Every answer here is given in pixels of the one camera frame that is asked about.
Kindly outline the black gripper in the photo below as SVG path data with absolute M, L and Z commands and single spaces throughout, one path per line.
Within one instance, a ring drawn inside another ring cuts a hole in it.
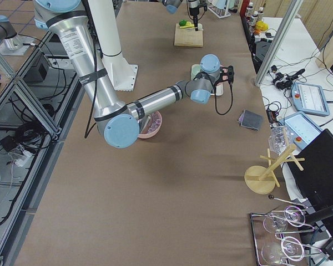
M 233 85 L 234 82 L 234 67 L 230 66 L 221 66 L 220 75 L 218 80 L 215 82 L 216 85 L 227 81 L 229 85 Z
M 187 5 L 189 14 L 193 17 L 195 31 L 198 31 L 198 15 L 201 8 L 204 12 L 207 11 L 207 2 L 206 0 L 187 0 Z

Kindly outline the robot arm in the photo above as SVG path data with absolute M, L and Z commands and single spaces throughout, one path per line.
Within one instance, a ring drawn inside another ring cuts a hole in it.
M 183 1 L 182 0 L 162 0 L 160 2 L 162 3 L 163 6 L 166 7 L 166 9 L 169 13 L 174 14 Z M 198 31 L 199 30 L 198 15 L 200 14 L 200 9 L 202 8 L 204 10 L 204 12 L 206 12 L 208 4 L 204 0 L 187 0 L 186 6 L 187 6 L 188 15 L 193 20 L 195 30 Z
M 56 34 L 71 60 L 82 87 L 92 101 L 92 115 L 105 141 L 116 148 L 132 145 L 138 138 L 138 122 L 145 116 L 188 96 L 206 104 L 216 86 L 232 84 L 234 70 L 224 67 L 216 55 L 202 57 L 201 70 L 190 81 L 126 104 L 117 91 L 134 89 L 138 66 L 123 57 L 111 1 L 35 1 L 38 28 Z

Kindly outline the second grey robot base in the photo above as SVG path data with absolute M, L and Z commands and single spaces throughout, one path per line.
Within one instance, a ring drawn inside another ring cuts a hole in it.
M 0 15 L 0 53 L 2 55 L 23 56 L 28 46 L 23 45 L 23 39 L 18 35 L 9 19 Z

